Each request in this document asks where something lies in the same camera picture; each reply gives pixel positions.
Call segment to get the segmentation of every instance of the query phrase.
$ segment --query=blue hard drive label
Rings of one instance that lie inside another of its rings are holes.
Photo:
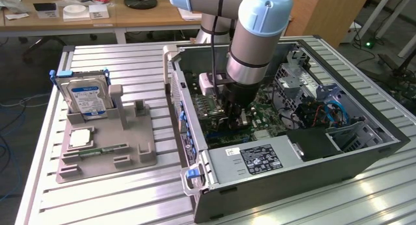
[[[105,113],[102,99],[98,97],[99,88],[97,86],[71,88],[71,95],[77,103],[78,111],[86,116]]]
[[[271,146],[263,145],[239,150],[247,172],[251,175],[282,168]]]

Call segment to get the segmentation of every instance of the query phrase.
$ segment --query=slotted aluminum table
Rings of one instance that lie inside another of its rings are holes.
[[[321,39],[301,38],[411,141],[351,180],[203,225],[416,224],[416,118]],[[157,164],[57,184],[66,105],[53,88],[15,224],[193,223],[190,201],[182,193],[179,159],[162,86],[161,48],[165,44],[171,42],[79,46],[62,53],[59,70],[107,68],[111,84],[123,86],[122,102],[146,100],[151,109]],[[319,81],[330,83],[326,73],[310,63]]]

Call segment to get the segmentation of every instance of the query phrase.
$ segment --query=black lamp base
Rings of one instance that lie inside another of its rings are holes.
[[[157,6],[157,0],[123,0],[126,7],[133,9],[150,9]]]

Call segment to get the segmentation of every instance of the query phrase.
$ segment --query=green circuit board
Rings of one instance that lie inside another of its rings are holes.
[[[221,102],[213,96],[201,94],[197,81],[193,81],[190,97],[205,141],[210,149],[275,137],[287,130],[278,118],[278,113],[270,104],[263,88],[258,89],[255,99],[247,107],[245,113],[250,118],[250,123],[241,130],[223,130],[219,128],[219,123],[225,122],[226,119]]]

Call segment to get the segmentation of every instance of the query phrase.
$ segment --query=wooden desk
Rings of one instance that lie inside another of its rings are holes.
[[[285,36],[319,35],[337,47],[365,0],[293,0]]]
[[[109,18],[73,22],[63,22],[61,7],[58,18],[37,17],[33,3],[54,1],[57,0],[22,0],[30,12],[29,17],[21,19],[3,20],[3,15],[10,14],[9,10],[3,10],[0,15],[0,37],[114,33],[117,43],[125,44],[125,32],[199,28],[199,21],[181,19],[169,0],[157,0],[157,7],[149,10],[127,8],[123,0],[111,0],[113,5],[107,7]]]

